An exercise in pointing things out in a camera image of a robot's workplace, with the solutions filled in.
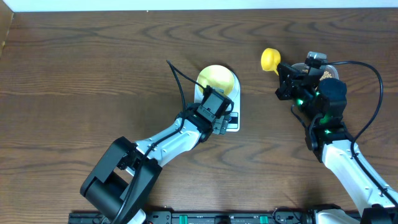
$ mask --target black wire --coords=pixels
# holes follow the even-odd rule
[[[195,80],[191,79],[190,77],[184,75],[182,72],[180,72],[180,70],[178,70],[176,67],[174,67],[174,65],[171,65],[171,64],[169,64],[169,65],[170,65],[170,67],[173,66],[174,70],[175,70],[176,72],[178,72],[181,76],[183,76],[183,77],[186,78],[187,80],[190,80],[191,82],[193,82],[194,84],[198,85],[200,88],[202,88],[203,90],[205,90],[205,87],[203,87],[203,85],[199,84],[198,82],[196,82]]]
[[[294,107],[295,107],[295,105],[292,105],[292,106],[290,107],[290,111],[291,111],[292,114],[298,119],[298,121],[301,123],[301,125],[302,125],[304,128],[307,128],[306,125],[305,125],[305,123],[304,123],[304,121],[303,121],[303,119],[301,119],[301,117],[300,117],[298,114],[294,113],[294,111],[293,111],[293,108],[294,108]]]
[[[169,137],[173,136],[174,134],[179,133],[179,132],[181,131],[181,129],[183,128],[184,121],[185,121],[185,97],[184,97],[184,92],[183,92],[183,90],[182,90],[180,80],[178,79],[178,76],[177,76],[177,74],[175,73],[175,71],[177,71],[177,69],[170,63],[170,61],[167,61],[167,63],[168,63],[168,65],[170,66],[170,69],[171,69],[172,72],[173,72],[175,81],[177,82],[178,89],[180,90],[180,94],[181,94],[181,99],[182,99],[182,113],[183,113],[182,120],[181,120],[181,125],[180,125],[180,127],[179,127],[178,129],[176,129],[174,132],[172,132],[172,133],[170,133],[170,134],[168,134],[168,135],[162,137],[161,139],[159,139],[159,140],[156,141],[155,143],[152,143],[152,144],[150,145],[150,147],[148,148],[148,150],[145,152],[145,154],[144,154],[143,157],[141,158],[141,162],[140,162],[140,164],[139,164],[139,166],[138,166],[138,168],[137,168],[137,172],[136,172],[136,174],[134,175],[134,177],[132,178],[132,180],[131,180],[131,182],[130,182],[130,185],[129,185],[129,188],[128,188],[127,192],[126,192],[126,196],[125,196],[125,198],[124,198],[124,201],[123,201],[123,203],[122,203],[122,205],[121,205],[121,207],[120,207],[118,213],[116,214],[115,218],[114,218],[113,221],[111,222],[111,224],[117,224],[117,223],[119,223],[120,214],[122,214],[123,210],[124,210],[125,207],[126,207],[126,204],[127,204],[128,200],[130,199],[132,189],[134,188],[134,184],[136,183],[136,180],[138,179],[139,174],[140,174],[139,171],[141,170],[142,166],[143,166],[144,163],[146,162],[146,158],[147,158],[148,154],[149,154],[149,153],[153,150],[153,148],[155,148],[159,143],[161,143],[162,141],[168,139]]]
[[[312,128],[313,128],[315,122],[317,121],[317,119],[318,119],[318,118],[322,118],[322,117],[323,117],[323,114],[321,114],[321,113],[318,113],[317,115],[315,115],[315,116],[313,117],[313,119],[312,119],[312,121],[311,121],[311,124],[310,124],[310,126],[309,126],[309,128],[308,128],[308,132],[309,132],[310,134],[312,133]]]
[[[286,207],[286,206],[281,206],[281,207],[275,208],[274,212],[272,212],[272,215],[271,215],[271,218],[276,222],[276,224],[281,224],[281,223],[278,222],[278,221],[276,220],[276,218],[275,218],[276,213],[277,213],[277,211],[278,211],[280,208],[286,208],[286,209],[290,210],[290,211],[293,213],[293,216],[298,220],[297,223],[293,223],[293,224],[300,224],[300,223],[301,223],[301,217],[299,218],[298,216],[296,216],[296,214],[293,212],[293,210],[292,210],[291,208]]]
[[[351,145],[350,145],[350,149],[351,149],[351,158],[354,158],[355,161],[358,163],[358,165],[360,166],[360,168],[363,170],[363,172],[372,180],[372,182],[374,183],[374,185],[376,185],[376,187],[381,191],[381,196],[383,196],[383,194],[391,201],[392,204],[394,204],[394,206],[396,207],[396,209],[398,209],[398,203],[394,200],[394,198],[391,197],[391,195],[388,193],[388,189],[384,188],[373,176],[372,174],[365,168],[365,166],[363,166],[362,162],[359,160],[358,158],[358,154],[355,153],[354,151],[354,145],[356,140],[358,140],[358,138],[360,137],[360,135],[362,133],[364,133],[364,131],[371,125],[371,123],[373,122],[373,120],[376,118],[380,107],[381,107],[381,103],[383,101],[383,81],[381,79],[380,73],[372,66],[369,65],[367,63],[364,62],[357,62],[357,61],[343,61],[343,62],[330,62],[328,63],[328,65],[345,65],[345,64],[353,64],[353,65],[362,65],[365,66],[367,68],[370,68],[377,76],[377,79],[379,80],[379,86],[380,86],[380,94],[379,94],[379,101],[377,103],[377,107],[376,110],[374,111],[373,116],[371,117],[371,119],[368,121],[368,123],[366,123],[366,125],[359,131],[359,133],[355,136],[354,139],[352,139],[351,141]]]

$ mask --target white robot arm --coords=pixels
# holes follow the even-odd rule
[[[343,187],[353,199],[359,214],[368,219],[382,219],[380,223],[392,223],[391,219],[383,214],[386,209],[393,212],[394,204],[384,195],[386,190],[389,195],[398,201],[398,193],[390,187],[380,175],[371,167],[367,160],[362,155],[358,145],[354,145],[354,151],[358,159],[361,161],[365,169],[384,187],[383,192],[378,189],[374,182],[365,174],[359,164],[353,159],[350,149],[351,141],[339,140],[333,141],[331,144],[324,145],[322,162],[329,168],[339,179]],[[372,209],[377,205],[376,212],[380,217],[374,217],[374,214],[369,214],[373,217],[363,217],[365,209]],[[349,217],[341,209],[325,209],[314,210],[313,219],[315,223],[329,224],[329,223],[359,223],[354,218]]]
[[[170,67],[176,76],[177,69]],[[80,193],[112,223],[141,224],[146,218],[141,207],[162,167],[205,142],[213,132],[224,134],[234,102],[207,86],[200,103],[185,108],[183,99],[183,105],[174,123],[159,134],[136,142],[124,137],[115,140],[84,181]],[[130,184],[114,172],[115,167],[134,176]]]
[[[264,51],[261,60],[264,62],[264,70],[275,70],[279,74],[280,87],[276,91],[278,98],[295,100],[299,110],[312,120],[311,124],[306,126],[300,116],[294,113],[294,105],[291,107],[291,112],[305,128],[308,149],[343,184],[358,208],[361,223],[398,222],[397,192],[371,167],[355,143],[376,117],[381,105],[382,80],[378,71],[362,62],[328,63],[325,54],[316,52],[308,53],[305,60],[306,71],[297,70],[286,63],[279,63],[280,55],[274,49]],[[269,66],[269,62],[276,62],[277,65]],[[335,78],[320,80],[326,66],[347,63],[364,65],[373,70],[381,87],[375,114],[355,138],[350,135],[342,121],[347,104],[346,85]],[[311,209],[310,215],[304,217],[302,222],[304,224],[359,223],[335,205]]]

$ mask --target brown tabletop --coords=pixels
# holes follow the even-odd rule
[[[384,80],[379,116],[358,141],[398,188],[398,9],[17,13],[0,59],[0,220],[66,223],[95,208],[79,194],[118,137],[148,138],[181,110],[165,60],[196,78],[225,64],[242,88],[241,130],[167,164],[148,204],[174,210],[272,210],[335,203],[355,210],[310,152],[291,101],[261,70],[272,47],[288,63],[308,51],[374,65]],[[376,107],[372,71],[337,68],[348,86],[344,121],[356,134]],[[181,80],[187,101],[193,84]]]

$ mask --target yellow handle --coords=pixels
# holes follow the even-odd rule
[[[264,71],[274,71],[277,75],[277,66],[280,63],[280,53],[275,49],[266,49],[261,55],[261,67]]]

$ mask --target wood grain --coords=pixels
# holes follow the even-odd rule
[[[288,101],[274,92],[261,52],[288,63],[308,51],[360,60],[382,74],[379,116],[358,141],[398,188],[398,9],[67,12],[16,15],[0,61],[0,219],[66,223],[94,210],[80,185],[116,138],[135,141],[180,111],[169,59],[195,78],[207,65],[241,80],[241,130],[211,136],[164,167],[148,204],[175,210],[272,210],[336,203],[354,210],[338,179],[315,159]],[[357,133],[372,115],[377,79],[338,67],[348,86],[345,121]],[[187,100],[193,85],[182,80]]]

